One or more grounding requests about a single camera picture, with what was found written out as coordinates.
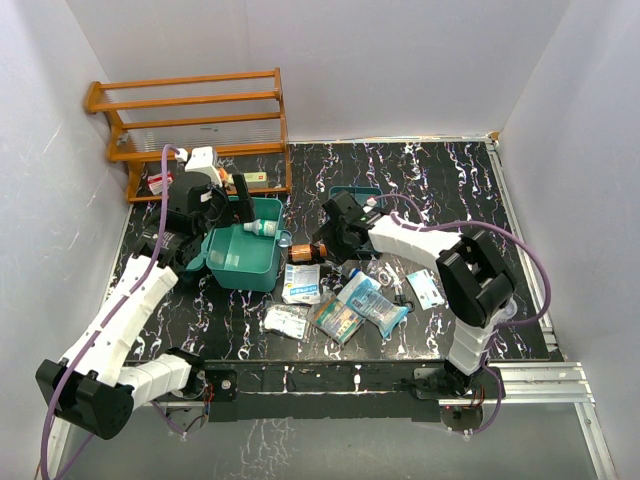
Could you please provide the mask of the teal medicine kit box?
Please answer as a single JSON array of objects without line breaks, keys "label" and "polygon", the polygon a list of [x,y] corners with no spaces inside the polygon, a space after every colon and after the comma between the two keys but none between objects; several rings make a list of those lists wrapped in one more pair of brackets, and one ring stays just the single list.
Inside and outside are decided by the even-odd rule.
[{"label": "teal medicine kit box", "polygon": [[274,236],[258,236],[241,224],[212,230],[202,242],[200,254],[187,272],[210,270],[226,289],[271,292],[276,285],[282,242],[291,240],[284,229],[283,204],[277,198],[254,198],[258,220],[277,224]]}]

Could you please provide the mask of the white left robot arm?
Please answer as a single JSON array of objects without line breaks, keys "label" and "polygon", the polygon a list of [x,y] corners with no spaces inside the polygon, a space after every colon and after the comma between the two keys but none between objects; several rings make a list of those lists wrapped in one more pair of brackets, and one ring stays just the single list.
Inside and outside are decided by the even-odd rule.
[{"label": "white left robot arm", "polygon": [[173,391],[186,399],[204,392],[207,376],[195,354],[172,348],[138,367],[125,360],[213,231],[255,220],[244,177],[233,180],[235,196],[201,172],[184,173],[169,185],[167,202],[148,218],[119,282],[87,330],[60,360],[45,360],[36,371],[55,417],[109,440],[145,403]]}]

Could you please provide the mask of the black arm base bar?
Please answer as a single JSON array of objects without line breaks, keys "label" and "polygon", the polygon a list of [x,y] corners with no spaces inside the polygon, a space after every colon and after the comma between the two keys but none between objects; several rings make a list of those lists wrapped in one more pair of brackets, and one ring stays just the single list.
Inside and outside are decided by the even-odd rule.
[{"label": "black arm base bar", "polygon": [[503,398],[496,367],[468,384],[438,360],[199,361],[184,399],[167,394],[175,409],[201,407],[212,422],[263,419],[410,418],[437,422],[447,403],[478,407]]}]

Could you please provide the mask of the white bottle green label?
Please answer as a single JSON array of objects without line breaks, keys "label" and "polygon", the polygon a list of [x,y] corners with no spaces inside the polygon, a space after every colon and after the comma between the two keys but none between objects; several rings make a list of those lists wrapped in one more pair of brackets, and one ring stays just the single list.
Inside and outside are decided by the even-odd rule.
[{"label": "white bottle green label", "polygon": [[260,237],[275,237],[278,230],[278,222],[274,220],[256,219],[253,222],[243,224],[245,232],[253,233]]}]

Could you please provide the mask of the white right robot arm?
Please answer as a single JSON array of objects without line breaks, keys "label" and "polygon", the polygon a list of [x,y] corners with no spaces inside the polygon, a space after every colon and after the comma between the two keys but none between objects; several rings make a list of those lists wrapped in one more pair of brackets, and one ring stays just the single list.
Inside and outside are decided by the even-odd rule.
[{"label": "white right robot arm", "polygon": [[471,395],[481,385],[489,343],[515,291],[514,275],[491,236],[406,222],[389,209],[360,205],[346,191],[325,201],[322,209],[325,221],[313,241],[325,246],[330,261],[342,264],[369,243],[378,253],[404,257],[439,276],[456,317],[440,387],[447,394]]}]

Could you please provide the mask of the brown glass medicine bottle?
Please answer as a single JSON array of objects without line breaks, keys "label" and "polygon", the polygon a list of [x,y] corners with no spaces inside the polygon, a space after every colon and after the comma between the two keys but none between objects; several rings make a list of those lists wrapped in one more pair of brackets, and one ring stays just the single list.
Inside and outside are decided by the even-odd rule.
[{"label": "brown glass medicine bottle", "polygon": [[326,261],[328,252],[323,244],[297,244],[288,248],[290,264],[321,264]]}]

